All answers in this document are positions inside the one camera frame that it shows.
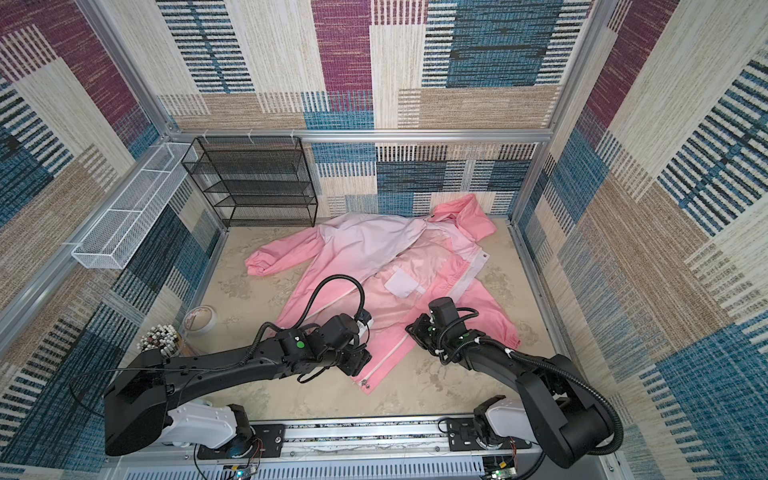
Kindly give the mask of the pink hooded zip jacket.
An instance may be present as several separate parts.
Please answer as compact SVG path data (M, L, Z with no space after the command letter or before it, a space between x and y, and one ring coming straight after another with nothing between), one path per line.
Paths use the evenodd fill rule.
M245 266L249 275L264 277L308 265L275 322L281 328L301 317L323 324L365 303L373 320L372 359L354 380L370 393L415 347L405 328L436 298L477 310L468 328L519 346L516 327L477 278L488 260L479 243L495 231L468 194L437 206L428 218L347 213L258 248Z

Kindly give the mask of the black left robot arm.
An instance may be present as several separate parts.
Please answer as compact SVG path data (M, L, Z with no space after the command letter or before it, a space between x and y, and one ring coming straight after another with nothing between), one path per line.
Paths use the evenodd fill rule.
M308 383L337 368L361 373L371 315L360 301L352 315L338 314L322 325L302 312L290 327L264 323L253 342L214 354L166 358L157 350L139 354L104 392L105 452L135 453L155 442L190 443L226 458L242 458L256 447L245 409L198 403L198 398L238 385L295 377Z

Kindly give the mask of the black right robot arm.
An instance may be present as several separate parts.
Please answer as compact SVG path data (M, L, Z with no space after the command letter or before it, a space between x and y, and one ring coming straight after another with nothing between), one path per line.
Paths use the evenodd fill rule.
M559 467L569 468L587 455L610 455L623 446L620 415L568 357L544 358L515 350L469 328L467 321L478 315L442 297L405 331L441 364L458 364L513 389L522 403L530 441Z

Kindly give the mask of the cup of white-tipped markers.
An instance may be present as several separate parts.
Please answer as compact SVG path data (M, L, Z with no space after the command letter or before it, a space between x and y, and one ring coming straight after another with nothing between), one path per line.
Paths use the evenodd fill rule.
M165 357L174 357L181 353L181 341L172 325L159 325L140 337L137 348L140 352L157 349Z

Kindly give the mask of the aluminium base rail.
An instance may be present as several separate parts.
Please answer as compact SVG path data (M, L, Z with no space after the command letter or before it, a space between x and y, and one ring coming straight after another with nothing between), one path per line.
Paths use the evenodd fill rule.
M155 445L106 462L102 479L629 479L622 456L563 469L524 431L483 448L469 414L254 423L261 453L226 459Z

